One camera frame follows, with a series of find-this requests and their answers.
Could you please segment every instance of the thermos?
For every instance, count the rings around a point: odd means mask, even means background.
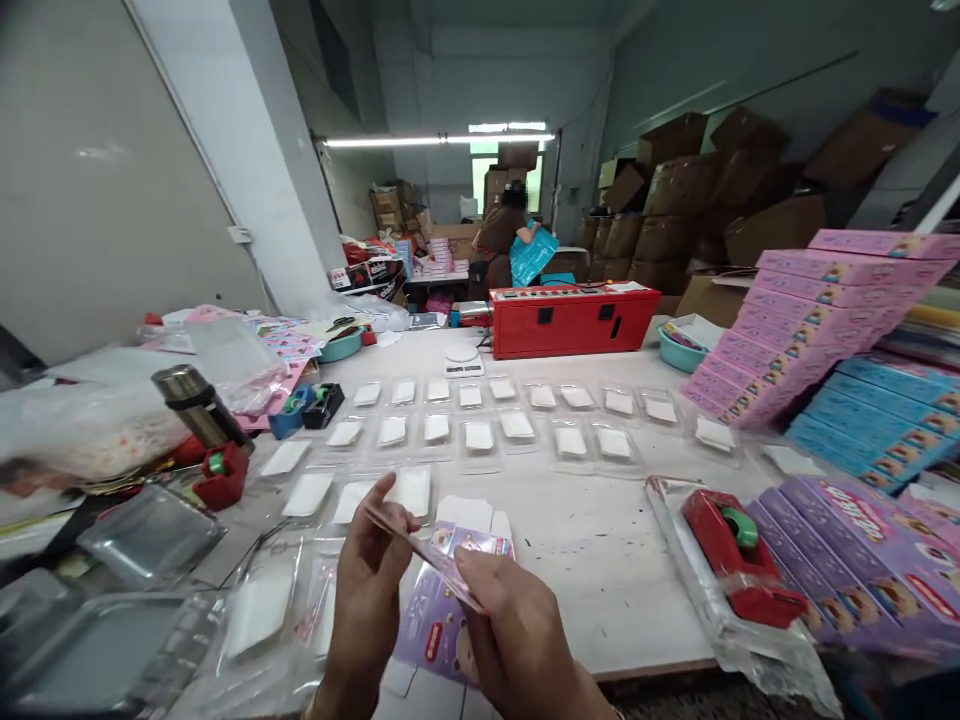
[[[212,449],[234,443],[247,455],[253,452],[253,442],[240,429],[213,385],[193,365],[160,370],[150,379],[167,407],[177,414],[204,447]]]

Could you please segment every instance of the woman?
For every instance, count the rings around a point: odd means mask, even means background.
[[[483,220],[480,232],[473,239],[470,259],[470,300],[488,300],[493,288],[513,287],[510,268],[510,247],[519,237],[529,245],[540,223],[527,227],[527,188],[522,182],[508,183],[499,207]]]

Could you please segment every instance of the dark hair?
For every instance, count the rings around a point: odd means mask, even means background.
[[[503,200],[501,204],[504,207],[515,207],[526,210],[527,186],[517,180],[507,183],[507,186],[503,189]]]

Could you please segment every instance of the teal bowl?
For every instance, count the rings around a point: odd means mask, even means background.
[[[353,332],[346,337],[328,342],[320,352],[320,362],[343,360],[359,352],[361,347],[363,347],[363,328],[354,328]]]
[[[674,342],[674,340],[663,331],[663,325],[657,328],[657,332],[660,333],[660,358],[667,365],[672,365],[677,370],[692,373],[707,356],[706,350],[694,350],[693,348],[688,348],[678,342]]]

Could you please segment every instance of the tape roll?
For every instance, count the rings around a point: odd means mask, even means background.
[[[720,515],[727,521],[730,531],[733,533],[737,546],[746,550],[751,550],[760,542],[760,532],[757,530],[757,524],[745,512],[736,508],[722,508]]]

